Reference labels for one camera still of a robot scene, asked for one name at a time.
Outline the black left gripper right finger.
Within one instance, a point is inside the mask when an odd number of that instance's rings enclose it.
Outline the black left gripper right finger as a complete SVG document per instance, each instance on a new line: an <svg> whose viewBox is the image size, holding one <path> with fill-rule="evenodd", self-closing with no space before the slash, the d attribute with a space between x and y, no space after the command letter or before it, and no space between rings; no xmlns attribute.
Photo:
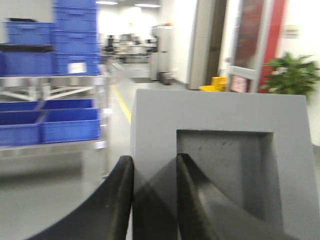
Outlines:
<svg viewBox="0 0 320 240"><path fill-rule="evenodd" d="M209 179L187 153L176 155L177 223L183 240L221 240L201 202Z"/></svg>

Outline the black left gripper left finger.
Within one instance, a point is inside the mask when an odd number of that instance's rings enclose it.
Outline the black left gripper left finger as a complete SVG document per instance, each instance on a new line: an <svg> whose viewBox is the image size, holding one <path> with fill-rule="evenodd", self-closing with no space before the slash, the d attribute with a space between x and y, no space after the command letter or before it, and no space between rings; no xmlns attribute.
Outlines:
<svg viewBox="0 0 320 240"><path fill-rule="evenodd" d="M121 156L102 184L67 216L33 240L124 240L133 200L134 163Z"/></svg>

